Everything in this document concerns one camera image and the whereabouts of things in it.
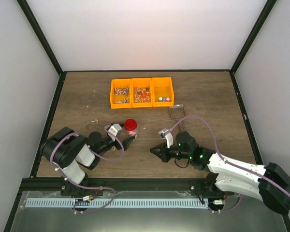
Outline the clear plastic jar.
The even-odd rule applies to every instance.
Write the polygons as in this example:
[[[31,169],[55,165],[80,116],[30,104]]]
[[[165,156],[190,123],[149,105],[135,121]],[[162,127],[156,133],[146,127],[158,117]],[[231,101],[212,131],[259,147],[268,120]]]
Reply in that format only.
[[[134,130],[126,130],[126,132],[127,132],[129,137],[133,137],[133,136],[137,137],[138,129],[136,128]]]

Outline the red jar lid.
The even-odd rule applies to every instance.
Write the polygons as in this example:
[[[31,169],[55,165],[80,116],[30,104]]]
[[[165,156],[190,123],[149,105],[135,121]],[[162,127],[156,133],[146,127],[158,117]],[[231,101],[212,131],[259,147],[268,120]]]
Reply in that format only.
[[[124,122],[124,128],[127,131],[134,131],[135,129],[137,129],[137,122],[136,120],[129,118]]]

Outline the brown slotted plastic scoop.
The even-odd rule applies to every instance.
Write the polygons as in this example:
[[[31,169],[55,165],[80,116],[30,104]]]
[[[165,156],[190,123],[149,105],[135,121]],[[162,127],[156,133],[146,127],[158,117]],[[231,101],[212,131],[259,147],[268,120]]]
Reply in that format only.
[[[185,108],[183,104],[175,104],[169,107],[170,116],[172,120],[179,122],[186,116]]]

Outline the orange candy bin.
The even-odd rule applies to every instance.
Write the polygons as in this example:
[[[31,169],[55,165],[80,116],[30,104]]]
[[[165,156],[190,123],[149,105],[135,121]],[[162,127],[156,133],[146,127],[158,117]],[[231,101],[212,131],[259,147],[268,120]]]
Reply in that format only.
[[[174,105],[174,90],[171,77],[153,77],[153,107],[171,107]]]
[[[131,79],[112,79],[109,100],[111,109],[132,108]]]
[[[131,79],[132,108],[151,108],[153,92],[151,78]]]

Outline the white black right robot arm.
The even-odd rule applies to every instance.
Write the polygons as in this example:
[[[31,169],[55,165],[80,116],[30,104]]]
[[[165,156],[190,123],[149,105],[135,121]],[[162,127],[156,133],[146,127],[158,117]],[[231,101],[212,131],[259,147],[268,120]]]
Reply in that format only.
[[[277,164],[250,164],[231,159],[197,144],[187,131],[175,137],[167,130],[160,135],[164,143],[150,152],[161,161],[186,159],[196,170],[207,171],[213,178],[205,189],[215,195],[219,191],[246,195],[264,203],[272,211],[287,215],[290,211],[290,176]]]

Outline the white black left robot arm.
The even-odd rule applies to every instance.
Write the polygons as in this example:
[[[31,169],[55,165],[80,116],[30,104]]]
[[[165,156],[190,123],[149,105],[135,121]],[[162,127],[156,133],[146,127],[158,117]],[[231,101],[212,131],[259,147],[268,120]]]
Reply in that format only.
[[[136,138],[134,134],[120,141],[117,136],[122,131],[121,124],[110,124],[104,127],[104,130],[105,137],[98,131],[86,137],[64,127],[40,147],[40,154],[53,164],[56,170],[61,171],[68,181],[73,182],[72,189],[78,195],[86,194],[89,189],[89,183],[86,181],[88,175],[81,167],[93,170],[100,160],[119,160],[120,158],[104,158],[103,154],[111,148],[126,151]]]

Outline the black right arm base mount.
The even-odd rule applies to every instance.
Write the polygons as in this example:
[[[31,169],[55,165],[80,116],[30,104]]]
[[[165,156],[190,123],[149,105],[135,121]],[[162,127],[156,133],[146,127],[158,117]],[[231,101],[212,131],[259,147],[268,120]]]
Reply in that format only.
[[[221,191],[217,186],[205,178],[196,178],[189,181],[190,192],[194,196],[209,197],[223,197],[226,192]]]

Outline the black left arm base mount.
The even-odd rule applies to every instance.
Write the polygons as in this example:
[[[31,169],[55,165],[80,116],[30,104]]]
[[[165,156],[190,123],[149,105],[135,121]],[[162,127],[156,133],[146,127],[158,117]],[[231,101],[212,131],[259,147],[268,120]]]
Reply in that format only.
[[[87,195],[93,196],[102,196],[104,190],[102,189],[88,189],[88,184],[90,181],[85,179],[81,184],[85,184],[87,188],[81,188],[72,184],[70,181],[63,181],[63,189],[61,190],[62,196],[71,196],[71,197],[84,197]]]

